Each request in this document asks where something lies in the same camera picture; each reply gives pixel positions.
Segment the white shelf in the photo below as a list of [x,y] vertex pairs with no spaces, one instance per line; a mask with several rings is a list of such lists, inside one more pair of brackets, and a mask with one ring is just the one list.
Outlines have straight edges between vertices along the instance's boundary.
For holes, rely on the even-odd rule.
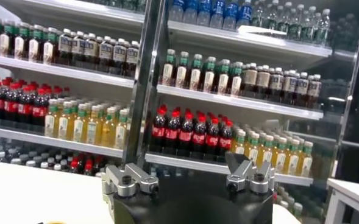
[[[161,164],[166,166],[182,167],[186,169],[200,170],[213,173],[230,174],[228,166],[213,163],[203,163],[187,159],[179,159],[162,155],[146,153],[145,160],[149,163]],[[284,174],[275,174],[275,180],[279,183],[294,184],[300,186],[310,186],[313,182],[312,178],[297,177]]]
[[283,114],[293,117],[301,117],[311,120],[319,120],[323,117],[323,113],[319,111],[310,111],[295,107],[274,104],[263,100],[255,100],[250,98],[236,98],[230,96],[222,96],[217,94],[192,91],[188,89],[175,88],[171,86],[158,85],[158,93],[169,94],[173,96],[186,97],[190,99],[203,100],[213,103],[221,103],[236,107],[260,110],[269,113]]
[[114,77],[114,76],[104,75],[90,71],[77,70],[72,68],[44,65],[41,63],[17,60],[14,58],[6,58],[0,56],[0,66],[25,69],[30,71],[47,73],[51,75],[59,75],[63,77],[81,79],[91,82],[122,86],[126,88],[133,88],[133,80],[131,79],[124,79],[121,77]]
[[61,147],[71,150],[77,150],[81,152],[95,153],[105,156],[113,156],[117,158],[123,157],[123,151],[119,149],[112,149],[107,147],[101,147],[96,145],[83,144],[78,142],[71,142],[56,138],[49,138],[40,135],[33,135],[29,133],[23,133],[19,131],[12,131],[0,128],[0,137],[16,139],[20,141],[33,142],[37,144],[50,145],[53,147]]

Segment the yellow drink bottle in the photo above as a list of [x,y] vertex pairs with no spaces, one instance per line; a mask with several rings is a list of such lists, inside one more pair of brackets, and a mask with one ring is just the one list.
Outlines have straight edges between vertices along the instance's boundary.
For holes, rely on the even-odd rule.
[[49,112],[45,116],[45,136],[57,138],[59,133],[59,114],[57,112],[57,100],[49,100]]
[[86,143],[87,140],[87,106],[85,104],[79,104],[78,106],[78,117],[74,121],[74,142]]
[[304,142],[304,153],[300,157],[299,164],[297,166],[296,175],[302,177],[309,177],[311,166],[312,166],[312,142]]

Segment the plastic bottle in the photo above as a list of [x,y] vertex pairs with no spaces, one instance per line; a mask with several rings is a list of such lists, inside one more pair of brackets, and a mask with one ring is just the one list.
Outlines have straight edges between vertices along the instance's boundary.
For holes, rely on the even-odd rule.
[[222,25],[222,29],[224,30],[236,30],[236,19],[238,17],[238,0],[231,0],[231,2],[227,5],[224,24]]
[[183,15],[183,22],[189,24],[196,24],[197,10],[198,10],[197,0],[187,0],[185,14]]
[[200,0],[198,5],[197,25],[209,26],[211,0]]
[[225,10],[226,10],[225,0],[216,0],[210,18],[209,26],[211,28],[222,29]]

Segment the bottle label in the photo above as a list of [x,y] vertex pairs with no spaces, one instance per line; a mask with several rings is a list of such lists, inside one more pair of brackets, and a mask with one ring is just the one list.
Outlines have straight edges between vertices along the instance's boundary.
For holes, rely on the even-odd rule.
[[158,128],[152,126],[152,136],[153,137],[163,137],[165,135],[165,128]]
[[24,51],[25,40],[21,37],[15,38],[14,58],[22,59]]
[[309,177],[311,166],[312,166],[312,158],[306,157],[304,159],[304,162],[302,163],[302,172],[301,172],[302,177]]
[[270,73],[258,72],[257,86],[267,88],[269,86]]
[[186,67],[180,66],[177,71],[177,80],[175,81],[175,87],[185,87]]
[[66,139],[67,136],[67,127],[68,127],[68,119],[65,117],[61,117],[59,119],[59,138]]
[[9,51],[10,37],[4,33],[0,37],[0,56],[6,57]]
[[95,41],[86,41],[84,46],[84,55],[97,57],[98,56],[98,44]]
[[45,136],[53,138],[55,127],[55,117],[52,115],[45,116]]
[[283,165],[285,163],[286,155],[284,153],[279,153],[277,156],[277,162],[275,164],[275,172],[282,173]]
[[128,48],[126,51],[126,62],[130,64],[137,64],[138,59],[138,49],[136,48]]
[[126,57],[126,47],[121,45],[116,45],[113,51],[113,60],[125,61],[125,57]]
[[226,93],[228,79],[229,79],[229,76],[227,74],[220,75],[219,81],[218,81],[218,90],[217,90],[218,94]]
[[166,86],[171,85],[171,74],[172,74],[173,66],[171,64],[165,64],[163,68],[163,80],[162,84]]
[[199,76],[201,75],[201,71],[199,69],[191,70],[191,78],[190,78],[190,90],[196,91],[198,89]]
[[215,78],[214,72],[205,73],[204,92],[210,93],[213,86],[213,79]]
[[296,155],[290,156],[288,175],[296,174],[298,161],[299,161],[298,156],[296,156]]
[[95,143],[95,135],[96,135],[96,124],[94,122],[89,122],[87,125],[87,144]]

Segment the dark beverage bottle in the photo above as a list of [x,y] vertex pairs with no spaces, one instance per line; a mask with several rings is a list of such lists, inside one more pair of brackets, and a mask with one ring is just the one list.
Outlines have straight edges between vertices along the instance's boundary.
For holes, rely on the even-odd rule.
[[125,76],[127,77],[135,77],[139,48],[138,42],[132,41],[132,46],[126,50]]
[[59,36],[59,59],[60,65],[69,65],[71,59],[72,37],[69,29],[63,29],[63,34]]
[[165,147],[163,149],[163,153],[165,154],[176,154],[178,131],[180,128],[179,114],[180,112],[173,111],[171,119],[167,124],[165,130]]
[[18,120],[18,104],[20,101],[19,86],[18,83],[11,84],[10,91],[5,94],[4,118],[8,121]]
[[84,48],[85,48],[85,40],[84,33],[82,31],[76,32],[76,36],[72,42],[72,60],[71,65],[83,68],[84,66]]
[[307,92],[308,95],[307,105],[309,108],[314,108],[318,102],[318,98],[321,90],[320,79],[321,76],[319,74],[315,74],[313,76],[313,80],[309,81],[309,87]]
[[104,41],[99,46],[98,71],[109,72],[110,62],[113,58],[113,45],[110,43],[110,40],[109,36],[105,36]]
[[193,135],[193,115],[186,113],[185,121],[180,128],[179,143],[178,143],[178,155],[189,156],[191,147],[191,137]]
[[163,138],[165,135],[166,111],[162,108],[158,110],[158,115],[152,125],[152,138],[149,150],[152,152],[162,152]]

